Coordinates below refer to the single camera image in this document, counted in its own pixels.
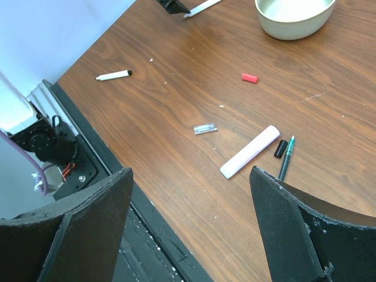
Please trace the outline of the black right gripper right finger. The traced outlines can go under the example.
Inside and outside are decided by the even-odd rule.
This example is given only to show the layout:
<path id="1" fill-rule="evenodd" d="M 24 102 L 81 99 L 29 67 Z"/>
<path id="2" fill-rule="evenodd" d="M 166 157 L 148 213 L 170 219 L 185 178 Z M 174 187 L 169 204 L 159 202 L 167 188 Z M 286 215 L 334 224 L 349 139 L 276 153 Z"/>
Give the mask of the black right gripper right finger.
<path id="1" fill-rule="evenodd" d="M 250 190 L 273 281 L 375 281 L 375 217 L 254 166 Z"/>

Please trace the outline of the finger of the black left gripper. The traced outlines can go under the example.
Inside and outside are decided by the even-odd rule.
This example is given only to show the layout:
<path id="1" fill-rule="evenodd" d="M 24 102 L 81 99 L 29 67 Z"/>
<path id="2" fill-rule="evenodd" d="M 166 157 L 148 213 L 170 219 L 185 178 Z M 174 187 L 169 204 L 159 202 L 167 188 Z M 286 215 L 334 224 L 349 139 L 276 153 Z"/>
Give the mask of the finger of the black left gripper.
<path id="1" fill-rule="evenodd" d="M 157 0 L 168 14 L 189 14 L 190 10 L 179 0 Z"/>

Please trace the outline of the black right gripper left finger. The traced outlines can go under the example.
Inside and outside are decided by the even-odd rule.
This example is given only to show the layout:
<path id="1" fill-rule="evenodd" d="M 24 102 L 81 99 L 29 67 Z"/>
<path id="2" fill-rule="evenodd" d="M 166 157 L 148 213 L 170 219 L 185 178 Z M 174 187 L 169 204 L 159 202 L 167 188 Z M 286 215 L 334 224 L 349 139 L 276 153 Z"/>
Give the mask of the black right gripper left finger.
<path id="1" fill-rule="evenodd" d="M 1 220 L 1 281 L 112 281 L 133 190 L 118 172 Z"/>

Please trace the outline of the white red marker pen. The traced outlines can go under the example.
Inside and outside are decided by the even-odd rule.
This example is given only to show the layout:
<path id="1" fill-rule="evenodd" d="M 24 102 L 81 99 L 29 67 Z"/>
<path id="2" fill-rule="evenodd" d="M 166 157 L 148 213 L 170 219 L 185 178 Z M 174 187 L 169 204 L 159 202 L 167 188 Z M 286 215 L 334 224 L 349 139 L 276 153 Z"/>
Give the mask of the white red marker pen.
<path id="1" fill-rule="evenodd" d="M 221 0 L 207 0 L 203 3 L 201 3 L 200 5 L 194 7 L 193 9 L 191 9 L 190 12 L 187 13 L 187 14 L 184 14 L 183 17 L 184 18 L 191 18 L 191 17 L 203 12 L 204 10 L 210 8 L 211 6 L 218 4 L 219 2 L 221 2 Z"/>

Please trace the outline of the pink highlighter pen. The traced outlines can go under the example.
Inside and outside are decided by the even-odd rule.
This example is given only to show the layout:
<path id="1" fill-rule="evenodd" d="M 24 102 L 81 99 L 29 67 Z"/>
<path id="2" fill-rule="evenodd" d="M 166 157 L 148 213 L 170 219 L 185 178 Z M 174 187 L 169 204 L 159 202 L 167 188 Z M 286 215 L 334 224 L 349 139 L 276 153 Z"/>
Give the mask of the pink highlighter pen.
<path id="1" fill-rule="evenodd" d="M 265 128 L 250 143 L 243 147 L 221 168 L 220 172 L 227 179 L 233 177 L 248 162 L 253 160 L 266 147 L 272 144 L 280 136 L 280 131 L 273 125 Z"/>

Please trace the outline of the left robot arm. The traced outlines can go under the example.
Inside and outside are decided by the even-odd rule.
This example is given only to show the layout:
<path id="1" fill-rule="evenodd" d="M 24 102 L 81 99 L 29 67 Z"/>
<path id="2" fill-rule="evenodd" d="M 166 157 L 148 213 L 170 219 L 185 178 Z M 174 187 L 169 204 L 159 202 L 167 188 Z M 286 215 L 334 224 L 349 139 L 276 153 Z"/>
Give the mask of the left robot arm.
<path id="1" fill-rule="evenodd" d="M 11 93 L 1 94 L 1 138 L 23 153 L 34 153 L 42 162 L 64 166 L 73 162 L 78 146 L 67 137 L 59 136 L 57 126 L 7 81 Z"/>

